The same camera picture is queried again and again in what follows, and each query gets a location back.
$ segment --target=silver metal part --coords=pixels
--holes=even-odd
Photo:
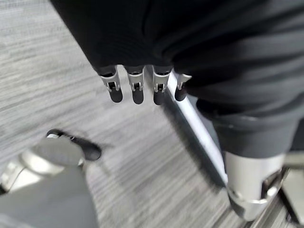
[[[282,186],[290,209],[299,225],[304,225],[304,170],[290,170]]]
[[[135,84],[139,84],[139,91],[143,90],[143,72],[140,74],[128,74],[129,84],[132,91],[135,91]]]
[[[113,89],[113,87],[111,87],[109,85],[109,83],[111,83],[111,82],[114,83],[116,91],[118,91],[120,89],[120,80],[119,80],[117,69],[113,76],[110,76],[110,77],[100,76],[100,77],[109,92],[111,92]]]
[[[67,166],[81,167],[84,163],[82,154],[81,148],[67,138],[42,139],[7,165],[0,176],[1,187],[6,192],[12,192],[55,176]]]
[[[158,92],[161,90],[162,93],[165,92],[166,88],[167,88],[167,84],[168,84],[168,80],[169,80],[169,75],[165,74],[165,75],[159,75],[155,72],[154,68],[153,68],[153,85],[154,85],[154,91]]]
[[[188,80],[190,80],[192,78],[192,76],[190,75],[186,75],[186,74],[181,74],[179,75],[178,79],[177,79],[177,88],[179,90],[181,90],[182,88],[182,84],[184,84],[185,82],[187,82]]]
[[[279,191],[285,154],[265,159],[246,158],[226,152],[227,191],[231,206],[243,219],[252,221],[265,209]],[[273,178],[267,189],[267,178]]]

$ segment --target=robotic finger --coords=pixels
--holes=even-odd
[[[120,80],[117,72],[117,67],[110,65],[101,67],[96,72],[101,77],[104,85],[109,91],[111,100],[115,103],[119,103],[123,99],[123,93],[120,87]]]
[[[143,102],[143,67],[144,66],[124,66],[128,74],[133,101],[138,105]]]
[[[161,105],[164,101],[165,90],[171,70],[171,66],[153,66],[153,100],[156,105]]]
[[[190,80],[192,78],[192,76],[190,75],[185,75],[185,74],[180,74],[178,79],[177,79],[177,86],[176,86],[176,90],[175,90],[175,100],[177,101],[182,101],[183,99],[185,99],[186,95],[187,95],[187,91],[185,89],[185,85],[184,83],[187,82],[188,80]]]

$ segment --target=black cloth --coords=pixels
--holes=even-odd
[[[98,72],[173,65],[223,150],[288,151],[304,116],[303,0],[51,0]]]

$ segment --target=striped carpet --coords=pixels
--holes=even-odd
[[[278,199],[258,221],[239,219],[148,86],[135,105],[119,73],[124,99],[114,104],[48,1],[0,0],[1,170],[57,127],[104,149],[87,172],[102,228],[292,227]]]

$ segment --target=metal bracket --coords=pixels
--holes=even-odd
[[[188,80],[190,80],[192,78],[192,76],[190,75],[186,75],[186,74],[180,74],[178,79],[177,79],[177,88],[178,90],[182,89],[182,85],[187,82]]]
[[[109,92],[112,92],[113,89],[115,89],[116,91],[120,90],[120,80],[117,69],[113,76],[100,76],[100,77]]]
[[[135,91],[135,85],[139,85],[139,91],[143,90],[143,72],[139,74],[128,74],[129,84],[132,91]]]
[[[169,80],[170,73],[167,74],[157,74],[153,68],[153,85],[154,91],[157,93],[161,91],[162,93],[165,92]]]

